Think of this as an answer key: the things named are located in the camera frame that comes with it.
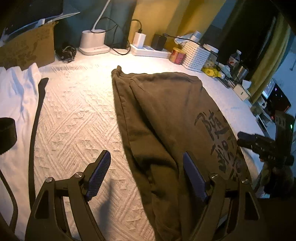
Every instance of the plastic bottle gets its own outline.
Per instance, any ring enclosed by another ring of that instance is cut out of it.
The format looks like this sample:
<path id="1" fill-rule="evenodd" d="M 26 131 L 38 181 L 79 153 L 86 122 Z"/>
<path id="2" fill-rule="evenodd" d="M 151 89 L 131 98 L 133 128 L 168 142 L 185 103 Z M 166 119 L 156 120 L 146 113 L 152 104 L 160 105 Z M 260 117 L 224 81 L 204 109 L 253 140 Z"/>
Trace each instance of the plastic bottle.
<path id="1" fill-rule="evenodd" d="M 229 60 L 227 61 L 227 65 L 230 68 L 230 71 L 232 71 L 240 62 L 240 55 L 241 55 L 241 51 L 237 50 L 236 53 L 232 54 L 229 57 Z"/>

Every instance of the bottle label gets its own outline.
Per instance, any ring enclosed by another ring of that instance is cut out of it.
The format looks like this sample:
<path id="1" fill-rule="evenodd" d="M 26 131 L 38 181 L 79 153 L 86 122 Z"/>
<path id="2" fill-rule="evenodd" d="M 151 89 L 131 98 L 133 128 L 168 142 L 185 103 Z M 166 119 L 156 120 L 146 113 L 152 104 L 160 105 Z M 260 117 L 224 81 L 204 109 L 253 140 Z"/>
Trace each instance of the bottle label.
<path id="1" fill-rule="evenodd" d="M 232 65 L 233 67 L 235 67 L 236 65 L 238 65 L 238 61 L 234 58 L 234 57 L 231 57 L 230 56 L 230 58 L 229 58 L 229 60 L 228 60 L 228 63 L 230 64 L 230 65 Z"/>

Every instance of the brown fabric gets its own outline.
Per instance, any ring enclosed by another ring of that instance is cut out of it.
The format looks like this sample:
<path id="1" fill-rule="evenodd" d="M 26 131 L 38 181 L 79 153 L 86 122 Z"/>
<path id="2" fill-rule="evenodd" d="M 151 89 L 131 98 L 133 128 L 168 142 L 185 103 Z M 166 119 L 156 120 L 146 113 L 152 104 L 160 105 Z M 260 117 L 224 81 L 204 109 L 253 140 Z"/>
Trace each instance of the brown fabric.
<path id="1" fill-rule="evenodd" d="M 183 170 L 190 150 L 210 172 L 235 179 L 247 165 L 229 124 L 195 76 L 112 71 L 126 157 L 156 240 L 188 240 L 203 210 Z"/>

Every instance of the white garment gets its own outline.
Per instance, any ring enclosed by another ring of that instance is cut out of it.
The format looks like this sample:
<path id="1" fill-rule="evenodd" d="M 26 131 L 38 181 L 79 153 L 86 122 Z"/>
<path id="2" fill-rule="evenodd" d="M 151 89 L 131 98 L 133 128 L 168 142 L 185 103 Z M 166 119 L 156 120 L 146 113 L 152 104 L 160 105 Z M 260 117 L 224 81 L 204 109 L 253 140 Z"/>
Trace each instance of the white garment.
<path id="1" fill-rule="evenodd" d="M 35 63 L 24 71 L 21 71 L 20 67 L 8 70 L 0 67 L 0 117 L 13 118 L 17 130 L 16 144 L 0 155 L 0 169 L 17 201 L 19 212 L 15 234 L 23 240 L 30 216 L 28 161 L 40 80 L 41 74 Z M 2 181 L 0 181 L 0 212 L 9 224 L 13 206 Z"/>

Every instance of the power strip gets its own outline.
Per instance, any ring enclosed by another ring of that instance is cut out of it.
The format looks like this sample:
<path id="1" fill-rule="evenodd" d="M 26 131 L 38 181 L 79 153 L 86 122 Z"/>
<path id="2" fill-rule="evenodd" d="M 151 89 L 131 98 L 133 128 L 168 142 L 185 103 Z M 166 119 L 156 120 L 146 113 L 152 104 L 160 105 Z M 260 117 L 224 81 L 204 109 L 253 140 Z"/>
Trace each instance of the power strip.
<path id="1" fill-rule="evenodd" d="M 131 53 L 136 56 L 147 56 L 147 57 L 159 57 L 159 58 L 169 58 L 171 52 L 163 49 L 162 51 L 157 51 L 150 46 L 143 46 L 142 49 L 138 49 L 136 46 L 131 44 Z"/>

